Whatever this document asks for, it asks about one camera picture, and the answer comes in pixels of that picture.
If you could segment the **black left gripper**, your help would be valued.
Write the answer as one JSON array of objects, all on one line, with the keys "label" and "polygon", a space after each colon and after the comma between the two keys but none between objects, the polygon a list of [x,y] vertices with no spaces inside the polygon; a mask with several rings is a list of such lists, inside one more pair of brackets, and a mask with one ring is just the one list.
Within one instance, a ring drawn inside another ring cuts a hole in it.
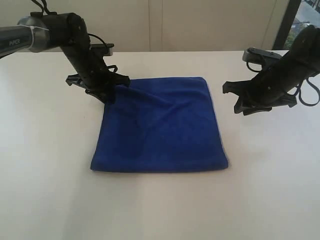
[{"label": "black left gripper", "polygon": [[130,78],[111,72],[104,56],[100,57],[91,51],[91,44],[85,48],[73,44],[62,46],[61,49],[76,71],[76,74],[69,75],[66,79],[69,86],[83,88],[87,95],[107,105],[116,101],[115,85],[130,86]]}]

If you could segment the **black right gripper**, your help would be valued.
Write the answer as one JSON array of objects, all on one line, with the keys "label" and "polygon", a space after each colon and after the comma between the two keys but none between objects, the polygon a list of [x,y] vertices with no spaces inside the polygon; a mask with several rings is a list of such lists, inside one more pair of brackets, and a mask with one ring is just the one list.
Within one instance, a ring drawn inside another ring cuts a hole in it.
[{"label": "black right gripper", "polygon": [[290,50],[276,63],[251,81],[226,81],[222,93],[238,97],[233,110],[244,116],[270,112],[271,107],[252,106],[244,96],[255,103],[268,105],[309,77],[320,73],[320,29],[310,25],[304,28],[293,41]]}]

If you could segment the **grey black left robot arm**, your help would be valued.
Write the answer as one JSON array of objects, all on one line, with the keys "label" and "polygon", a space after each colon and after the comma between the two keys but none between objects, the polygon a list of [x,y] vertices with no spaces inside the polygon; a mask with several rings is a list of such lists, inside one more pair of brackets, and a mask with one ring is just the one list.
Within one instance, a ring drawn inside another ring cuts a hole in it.
[{"label": "grey black left robot arm", "polygon": [[114,44],[92,44],[85,21],[75,13],[44,15],[32,12],[15,26],[0,29],[0,56],[4,58],[21,50],[41,53],[60,48],[76,71],[66,83],[85,90],[104,104],[116,100],[116,86],[128,87],[131,80],[118,74],[116,65],[106,65],[104,57],[112,55]]}]

